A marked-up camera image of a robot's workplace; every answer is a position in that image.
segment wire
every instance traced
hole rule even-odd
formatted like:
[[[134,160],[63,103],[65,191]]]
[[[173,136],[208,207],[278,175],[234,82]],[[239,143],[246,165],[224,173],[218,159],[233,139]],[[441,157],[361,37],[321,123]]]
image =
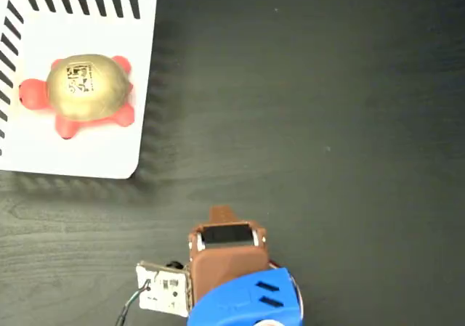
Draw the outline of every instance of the wire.
[[[129,307],[131,306],[131,304],[134,303],[134,301],[136,301],[139,298],[141,293],[144,291],[150,291],[150,279],[145,280],[144,285],[142,285],[142,287],[139,290],[134,292],[131,298],[124,304],[123,310],[121,310],[121,313],[119,314],[119,317],[116,320],[115,326],[124,325],[124,323],[126,322],[126,317],[128,315]]]

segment wood grain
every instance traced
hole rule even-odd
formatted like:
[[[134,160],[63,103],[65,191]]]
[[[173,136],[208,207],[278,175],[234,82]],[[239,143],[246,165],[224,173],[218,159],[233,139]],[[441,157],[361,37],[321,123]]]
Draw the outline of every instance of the wood grain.
[[[217,203],[268,227],[306,325],[462,325],[463,1],[158,0],[134,178],[0,174],[0,325],[111,325]]]

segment white plate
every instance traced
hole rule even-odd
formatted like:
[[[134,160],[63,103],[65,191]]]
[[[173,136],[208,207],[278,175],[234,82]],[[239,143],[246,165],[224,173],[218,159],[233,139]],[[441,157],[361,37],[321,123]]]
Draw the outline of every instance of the white plate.
[[[69,0],[71,11],[66,0],[51,0],[50,6],[35,1],[0,0],[0,71],[7,77],[2,80],[0,73],[0,170],[129,178],[139,162],[156,0],[103,0],[106,16],[96,0],[86,0],[89,12],[79,0]],[[22,81],[45,80],[54,60],[73,54],[121,55],[130,61],[134,124],[82,129],[64,140],[54,129],[53,114],[20,105]]]

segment turtle shell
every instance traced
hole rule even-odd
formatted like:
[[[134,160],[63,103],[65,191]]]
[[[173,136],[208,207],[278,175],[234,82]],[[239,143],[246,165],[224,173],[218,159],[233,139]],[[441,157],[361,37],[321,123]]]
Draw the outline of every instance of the turtle shell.
[[[60,60],[46,84],[50,105],[72,121],[95,121],[118,112],[131,85],[117,62],[97,54]]]

